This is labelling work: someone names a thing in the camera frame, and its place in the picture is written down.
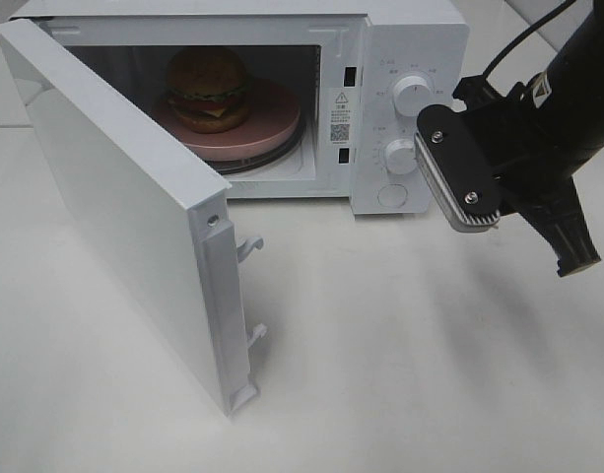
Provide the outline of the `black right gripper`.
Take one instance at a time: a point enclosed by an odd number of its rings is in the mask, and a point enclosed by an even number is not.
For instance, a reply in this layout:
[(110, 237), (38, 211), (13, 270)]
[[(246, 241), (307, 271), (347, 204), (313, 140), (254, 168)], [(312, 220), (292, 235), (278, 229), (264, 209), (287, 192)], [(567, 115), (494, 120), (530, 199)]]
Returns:
[(585, 162), (585, 99), (574, 80), (541, 73), (502, 96), (481, 76), (463, 78), (454, 97), (464, 131), (484, 158), (499, 201), (479, 216), (466, 203), (456, 207), (452, 226), (482, 232), (501, 216), (517, 213), (546, 240), (566, 277), (599, 263), (572, 176)]

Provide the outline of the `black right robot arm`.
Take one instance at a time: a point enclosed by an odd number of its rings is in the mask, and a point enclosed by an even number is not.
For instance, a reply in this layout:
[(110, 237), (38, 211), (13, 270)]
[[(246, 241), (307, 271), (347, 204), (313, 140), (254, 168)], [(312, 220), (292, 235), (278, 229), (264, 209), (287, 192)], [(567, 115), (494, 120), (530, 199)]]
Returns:
[(573, 174), (604, 147), (604, 1), (546, 69), (501, 95), (490, 68), (460, 80), (453, 95), (492, 167), (502, 212), (517, 213), (554, 249), (561, 277), (600, 260)]

